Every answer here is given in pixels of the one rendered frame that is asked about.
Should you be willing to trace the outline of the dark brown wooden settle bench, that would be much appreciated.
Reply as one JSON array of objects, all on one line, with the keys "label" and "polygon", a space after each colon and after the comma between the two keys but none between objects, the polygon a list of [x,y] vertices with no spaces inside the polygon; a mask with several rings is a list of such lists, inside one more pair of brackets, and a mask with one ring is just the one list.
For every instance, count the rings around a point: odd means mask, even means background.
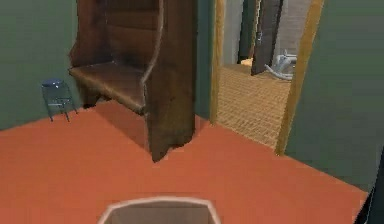
[{"label": "dark brown wooden settle bench", "polygon": [[197,0],[76,0],[69,75],[82,106],[114,100],[145,119],[152,161],[195,132]]}]

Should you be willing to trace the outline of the dark brown wooden door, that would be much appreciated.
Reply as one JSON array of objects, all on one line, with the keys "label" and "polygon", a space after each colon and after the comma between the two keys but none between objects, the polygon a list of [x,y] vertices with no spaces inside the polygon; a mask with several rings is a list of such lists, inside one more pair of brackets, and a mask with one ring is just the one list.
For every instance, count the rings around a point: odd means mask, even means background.
[{"label": "dark brown wooden door", "polygon": [[251,74],[265,71],[265,66],[273,61],[278,26],[284,0],[260,0],[256,40]]}]

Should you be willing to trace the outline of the small blue metal stool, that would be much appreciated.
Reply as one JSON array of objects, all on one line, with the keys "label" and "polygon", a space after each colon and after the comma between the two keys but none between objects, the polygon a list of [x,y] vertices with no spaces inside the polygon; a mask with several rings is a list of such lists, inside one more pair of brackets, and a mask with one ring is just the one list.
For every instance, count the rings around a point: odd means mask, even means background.
[{"label": "small blue metal stool", "polygon": [[75,113],[78,113],[71,90],[63,79],[50,78],[43,80],[41,83],[41,92],[51,122],[54,121],[52,107],[57,107],[61,114],[65,114],[67,121],[70,121],[66,109],[68,105],[72,107]]}]

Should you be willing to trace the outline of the black object at edge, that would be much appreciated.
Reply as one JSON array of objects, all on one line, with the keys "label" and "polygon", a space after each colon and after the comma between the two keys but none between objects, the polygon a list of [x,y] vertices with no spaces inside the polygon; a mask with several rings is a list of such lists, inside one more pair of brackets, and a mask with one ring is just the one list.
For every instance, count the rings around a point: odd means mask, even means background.
[{"label": "black object at edge", "polygon": [[384,224],[384,147],[375,183],[353,224]]}]

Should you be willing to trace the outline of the yellow wooden door frame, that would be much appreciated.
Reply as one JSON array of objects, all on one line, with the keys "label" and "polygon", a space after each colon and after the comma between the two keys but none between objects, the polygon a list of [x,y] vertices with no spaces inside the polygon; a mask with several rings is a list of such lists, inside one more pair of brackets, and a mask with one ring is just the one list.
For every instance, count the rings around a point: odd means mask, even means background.
[{"label": "yellow wooden door frame", "polygon": [[[278,156],[285,154],[285,149],[288,143],[289,134],[305,79],[305,72],[307,70],[308,62],[313,50],[313,42],[316,37],[322,9],[325,2],[326,0],[312,0],[307,12],[304,31],[300,40],[300,48],[298,53],[298,61],[295,68],[295,75],[291,81],[282,124],[277,138],[277,145],[274,150],[275,154]],[[220,60],[221,56],[223,55],[222,51],[224,46],[224,0],[214,0],[213,7],[214,24],[211,56],[212,64],[209,121],[215,125],[217,123],[218,112]]]}]

